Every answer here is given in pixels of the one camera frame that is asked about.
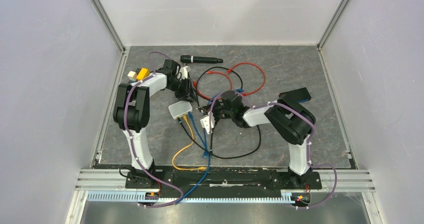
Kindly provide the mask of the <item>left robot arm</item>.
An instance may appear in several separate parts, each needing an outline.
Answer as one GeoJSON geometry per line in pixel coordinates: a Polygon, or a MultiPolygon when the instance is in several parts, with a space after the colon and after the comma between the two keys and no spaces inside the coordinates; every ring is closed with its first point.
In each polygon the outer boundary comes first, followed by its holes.
{"type": "Polygon", "coordinates": [[[166,59],[161,68],[142,68],[128,74],[130,83],[119,84],[113,110],[113,120],[123,131],[131,150],[131,167],[127,175],[130,184],[151,188],[156,184],[154,160],[149,151],[146,127],[150,121],[151,97],[158,91],[174,92],[178,102],[169,106],[173,119],[192,112],[195,94],[190,67],[166,59]]]}

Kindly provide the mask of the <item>white network switch box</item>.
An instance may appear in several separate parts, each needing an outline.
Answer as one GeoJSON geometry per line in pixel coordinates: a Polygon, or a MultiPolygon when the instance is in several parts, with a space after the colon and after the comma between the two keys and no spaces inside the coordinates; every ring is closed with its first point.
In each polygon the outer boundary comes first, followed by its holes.
{"type": "Polygon", "coordinates": [[[192,112],[192,109],[191,103],[187,101],[178,101],[168,107],[170,115],[174,120],[192,112]]]}

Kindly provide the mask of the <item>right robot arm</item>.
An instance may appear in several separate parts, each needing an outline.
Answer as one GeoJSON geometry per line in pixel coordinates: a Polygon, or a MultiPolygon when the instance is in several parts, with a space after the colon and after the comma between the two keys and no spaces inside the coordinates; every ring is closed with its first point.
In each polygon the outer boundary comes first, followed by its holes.
{"type": "Polygon", "coordinates": [[[289,143],[289,182],[293,187],[301,188],[308,183],[312,173],[309,145],[316,130],[316,118],[302,103],[312,97],[305,87],[278,96],[264,106],[249,107],[243,103],[241,93],[226,91],[205,106],[210,116],[206,129],[210,131],[221,119],[231,119],[240,128],[271,124],[289,143]]]}

